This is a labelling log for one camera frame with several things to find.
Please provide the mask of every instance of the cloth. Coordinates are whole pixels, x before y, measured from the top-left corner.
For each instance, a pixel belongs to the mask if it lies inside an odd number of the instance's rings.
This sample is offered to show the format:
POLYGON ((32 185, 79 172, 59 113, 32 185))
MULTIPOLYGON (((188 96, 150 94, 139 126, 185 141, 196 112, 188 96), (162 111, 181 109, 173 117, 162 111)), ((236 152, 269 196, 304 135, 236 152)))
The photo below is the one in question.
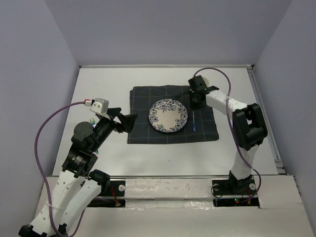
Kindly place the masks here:
POLYGON ((174 144, 206 142, 219 139, 213 109, 205 107, 195 111, 197 131, 193 131, 193 113, 190 109, 189 86, 136 86, 130 91, 131 114, 138 114, 134 128, 128 135, 128 144, 174 144), (188 111, 188 121, 179 131, 165 133, 156 130, 148 119, 150 107, 158 100, 173 99, 188 111))

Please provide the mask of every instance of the purple cable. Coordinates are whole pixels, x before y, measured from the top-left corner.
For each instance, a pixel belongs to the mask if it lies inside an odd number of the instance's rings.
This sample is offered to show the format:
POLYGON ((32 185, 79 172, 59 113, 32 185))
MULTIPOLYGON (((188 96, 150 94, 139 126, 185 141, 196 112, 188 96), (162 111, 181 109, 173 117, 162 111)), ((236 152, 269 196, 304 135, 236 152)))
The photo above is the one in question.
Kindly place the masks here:
MULTIPOLYGON (((35 153, 35 160, 36 160, 36 164, 38 165, 38 168, 39 168, 39 171, 40 171, 40 174, 42 175, 43 177, 43 180, 44 180, 44 183, 46 185, 46 189, 47 189, 47 196, 48 196, 48 203, 49 205, 52 205, 52 200, 51 200, 51 193, 50 193, 50 188, 49 188, 49 184, 48 184, 48 180, 46 178, 46 175, 43 171, 43 168, 40 164, 40 159, 39 159, 39 155, 38 155, 38 142, 39 142, 39 136, 40 136, 40 133, 41 131, 43 130, 44 126, 48 123, 48 121, 50 121, 56 114, 58 114, 59 112, 61 112, 62 110, 64 109, 67 109, 71 106, 74 106, 74 105, 83 105, 85 104, 85 102, 76 102, 76 103, 72 103, 70 105, 67 105, 65 107, 62 107, 61 109, 57 110, 56 112, 54 112, 51 116, 49 116, 45 122, 40 126, 37 134, 36 134, 36 137, 35 137, 35 144, 34 144, 34 153, 35 153)), ((82 217, 83 217, 83 214, 84 214, 84 211, 82 212, 81 216, 80 216, 80 219, 78 221, 78 225, 75 229, 75 232, 71 235, 71 236, 68 236, 68 237, 73 237, 75 236, 75 234, 77 233, 78 229, 79 229, 79 226, 80 226, 80 223, 81 223, 81 220, 82 220, 82 217)), ((56 232, 56 234, 60 237, 66 237, 65 235, 62 235, 58 229, 56 228, 55 226, 55 223, 54 223, 54 219, 53 219, 53 209, 51 206, 49 206, 49 219, 50 219, 50 223, 51 223, 51 226, 53 228, 53 230, 56 232)))
POLYGON ((243 157, 243 155, 242 155, 242 153, 241 153, 241 151, 240 151, 240 147, 239 147, 239 145, 238 145, 237 138, 236 138, 235 133, 234 133, 234 130, 233 130, 231 118, 230 118, 230 115, 229 115, 229 106, 228 106, 228 103, 229 103, 229 96, 231 95, 231 90, 232 90, 231 81, 229 80, 228 76, 227 76, 223 71, 221 71, 221 70, 219 70, 219 69, 217 69, 217 68, 202 68, 202 69, 198 70, 196 73, 194 73, 193 77, 195 77, 195 76, 197 75, 197 73, 199 73, 200 71, 203 71, 203 70, 206 70, 206 69, 211 69, 211 70, 218 71, 218 72, 220 72, 221 74, 223 74, 223 75, 226 77, 226 79, 227 79, 227 82, 228 82, 228 93, 227 93, 227 99, 226 99, 226 115, 227 115, 228 125, 229 125, 229 128, 230 128, 231 132, 232 132, 233 139, 234 139, 234 142, 235 142, 235 145, 236 145, 238 154, 240 155, 242 161, 243 161, 249 168, 251 168, 251 169, 258 175, 258 178, 259 178, 259 185, 258 185, 258 188, 257 188, 256 192, 255 192, 251 197, 249 197, 248 199, 246 199, 246 200, 244 200, 244 201, 241 201, 241 202, 240 202, 240 204, 241 204, 241 203, 244 203, 244 202, 247 202, 247 201, 253 199, 253 197, 257 195, 257 193, 258 193, 258 191, 259 191, 259 189, 260 189, 260 187, 261 187, 261 175, 260 175, 259 172, 258 172, 256 169, 254 169, 254 168, 252 167, 252 165, 249 164, 248 161, 246 161, 246 159, 243 157))

